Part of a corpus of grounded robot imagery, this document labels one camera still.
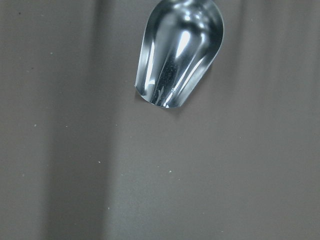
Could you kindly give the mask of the metal ice scoop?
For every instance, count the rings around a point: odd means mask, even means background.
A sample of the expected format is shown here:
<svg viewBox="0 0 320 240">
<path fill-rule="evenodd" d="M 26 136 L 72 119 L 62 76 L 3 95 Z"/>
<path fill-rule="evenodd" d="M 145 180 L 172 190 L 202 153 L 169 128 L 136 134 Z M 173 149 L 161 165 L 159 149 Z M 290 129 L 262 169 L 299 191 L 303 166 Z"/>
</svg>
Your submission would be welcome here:
<svg viewBox="0 0 320 240">
<path fill-rule="evenodd" d="M 162 0 L 151 12 L 135 88 L 148 103 L 181 107 L 216 58 L 224 21 L 212 0 Z"/>
</svg>

